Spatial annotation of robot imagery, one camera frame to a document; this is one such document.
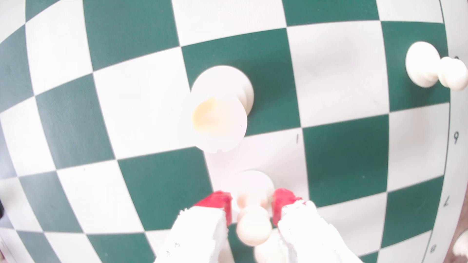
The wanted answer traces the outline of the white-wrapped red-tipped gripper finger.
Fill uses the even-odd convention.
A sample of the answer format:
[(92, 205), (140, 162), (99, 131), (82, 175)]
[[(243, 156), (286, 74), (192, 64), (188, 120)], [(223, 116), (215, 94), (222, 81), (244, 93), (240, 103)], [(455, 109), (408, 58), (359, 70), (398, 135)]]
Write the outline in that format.
[(216, 191), (181, 210), (156, 263), (217, 263), (232, 223), (232, 196)]
[(286, 188), (272, 195), (273, 224), (288, 249), (289, 263), (361, 263), (337, 229), (319, 213), (313, 201)]

